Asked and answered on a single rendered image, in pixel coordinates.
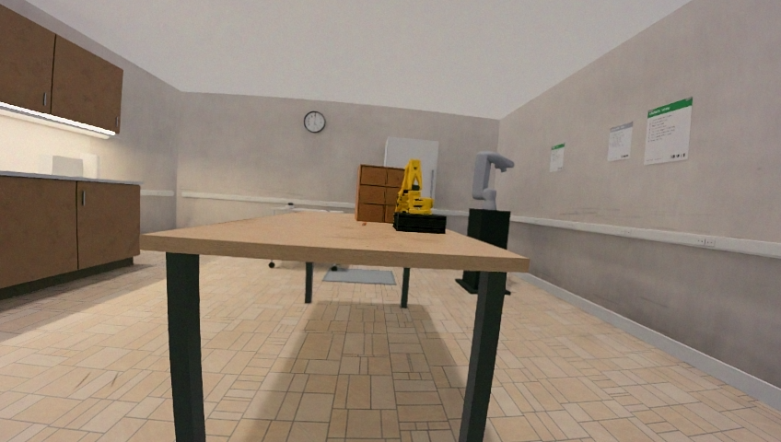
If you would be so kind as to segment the brown wooden drawer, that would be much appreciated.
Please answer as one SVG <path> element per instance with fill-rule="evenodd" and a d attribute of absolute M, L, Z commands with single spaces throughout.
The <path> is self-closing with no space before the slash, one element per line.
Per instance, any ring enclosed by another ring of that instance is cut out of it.
<path fill-rule="evenodd" d="M 405 170 L 388 169 L 387 185 L 402 186 L 405 175 L 404 172 Z"/>
<path fill-rule="evenodd" d="M 358 220 L 382 222 L 382 217 L 383 217 L 383 205 L 359 204 Z"/>
<path fill-rule="evenodd" d="M 384 222 L 393 223 L 393 213 L 395 212 L 395 209 L 396 206 L 385 205 Z"/>
<path fill-rule="evenodd" d="M 386 169 L 362 167 L 361 183 L 385 185 Z"/>
<path fill-rule="evenodd" d="M 396 204 L 397 201 L 397 195 L 398 192 L 400 192 L 401 189 L 399 188 L 386 188 L 386 200 L 385 204 Z"/>
<path fill-rule="evenodd" d="M 360 185 L 359 202 L 384 204 L 385 187 Z"/>

